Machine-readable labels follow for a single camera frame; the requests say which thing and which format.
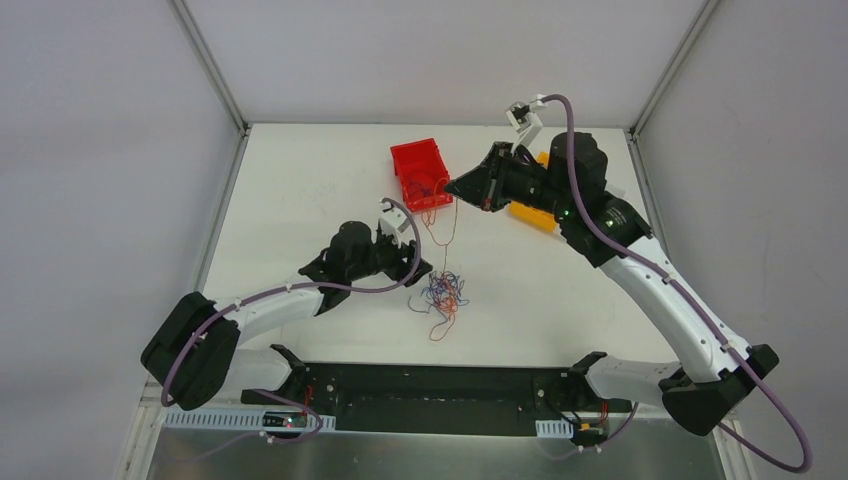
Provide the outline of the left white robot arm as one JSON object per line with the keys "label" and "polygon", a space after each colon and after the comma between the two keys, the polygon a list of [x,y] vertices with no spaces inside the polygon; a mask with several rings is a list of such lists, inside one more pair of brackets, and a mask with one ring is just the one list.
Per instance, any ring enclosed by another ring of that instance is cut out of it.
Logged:
{"label": "left white robot arm", "polygon": [[140,361],[162,386],[165,406],[190,411],[220,393],[251,398],[257,390],[268,391],[281,404],[293,404],[304,397],[303,362],[282,346],[252,350],[245,348],[247,341],[334,309],[359,291],[359,280],[383,274],[391,289],[410,287],[432,269],[417,240],[397,240],[383,228],[349,221],[280,287],[229,305],[200,292],[183,296]]}

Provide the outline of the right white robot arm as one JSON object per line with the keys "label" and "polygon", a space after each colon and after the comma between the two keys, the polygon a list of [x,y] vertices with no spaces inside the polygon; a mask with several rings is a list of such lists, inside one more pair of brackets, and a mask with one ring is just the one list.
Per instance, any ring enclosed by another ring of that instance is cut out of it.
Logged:
{"label": "right white robot arm", "polygon": [[624,256],[599,240],[577,209],[566,151],[566,134],[555,136],[541,165],[527,148],[496,142],[478,166],[444,189],[482,211],[520,203],[553,215],[567,244],[631,297],[677,357],[652,363],[589,353],[566,371],[573,405],[590,410],[622,399],[662,407],[683,429],[705,436],[754,389],[750,375],[764,378],[779,358],[769,345],[750,345],[719,320],[713,323],[724,337],[713,334],[672,286],[676,271],[646,221],[608,188],[607,155],[591,134],[578,132],[578,196],[594,225],[632,253]]}

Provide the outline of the yellow plastic bin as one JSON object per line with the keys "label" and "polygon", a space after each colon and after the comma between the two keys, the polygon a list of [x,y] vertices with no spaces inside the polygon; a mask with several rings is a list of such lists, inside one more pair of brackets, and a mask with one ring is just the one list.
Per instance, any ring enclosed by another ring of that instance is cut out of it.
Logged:
{"label": "yellow plastic bin", "polygon": [[[548,168],[549,155],[547,152],[541,152],[537,157],[534,157],[529,152],[519,153],[518,156],[525,162],[536,163],[543,169]],[[514,219],[540,231],[553,233],[557,228],[557,222],[554,217],[542,210],[518,202],[511,202],[507,210]]]}

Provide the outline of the red plastic bin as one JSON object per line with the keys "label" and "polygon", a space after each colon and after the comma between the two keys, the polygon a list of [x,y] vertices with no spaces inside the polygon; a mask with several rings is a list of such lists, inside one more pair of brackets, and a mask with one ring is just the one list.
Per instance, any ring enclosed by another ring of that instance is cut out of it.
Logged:
{"label": "red plastic bin", "polygon": [[443,190],[451,178],[433,138],[391,146],[390,154],[408,210],[419,213],[453,202]]}

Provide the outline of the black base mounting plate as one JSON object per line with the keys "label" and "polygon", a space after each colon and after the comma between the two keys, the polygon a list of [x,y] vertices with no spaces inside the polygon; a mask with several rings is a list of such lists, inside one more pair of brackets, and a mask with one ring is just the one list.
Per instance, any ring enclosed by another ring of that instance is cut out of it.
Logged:
{"label": "black base mounting plate", "polygon": [[338,431],[527,437],[539,421],[597,412],[601,400],[562,368],[307,363],[269,399],[247,405],[305,404]]}

